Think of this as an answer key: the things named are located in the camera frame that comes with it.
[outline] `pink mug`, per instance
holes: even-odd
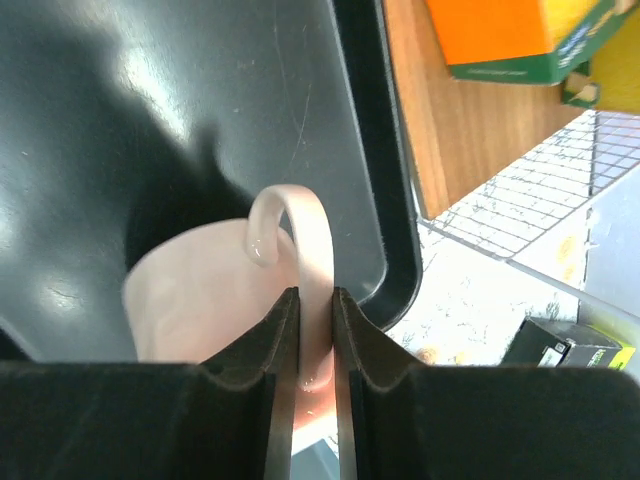
[[[279,227],[286,210],[295,244]],[[127,276],[123,303],[140,361],[202,362],[255,326],[285,288],[299,286],[299,387],[333,374],[333,244],[320,200],[275,185],[248,219],[194,228],[146,254]]]

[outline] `mug handle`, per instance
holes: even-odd
[[[331,300],[333,241],[318,197],[300,185],[273,185],[256,197],[249,213],[245,248],[261,266],[278,261],[278,228],[286,210],[293,230],[300,277],[298,384],[320,389],[333,375]]]

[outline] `wooden shelf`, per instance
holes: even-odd
[[[560,103],[559,86],[451,79],[425,0],[385,4],[425,217],[436,217],[582,113]]]

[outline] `metal grid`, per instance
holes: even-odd
[[[427,227],[509,259],[640,163],[640,117],[587,111]]]

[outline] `dark gray plastic tray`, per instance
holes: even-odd
[[[0,326],[129,360],[149,249],[312,188],[336,282],[392,325],[422,269],[378,0],[0,0]]]

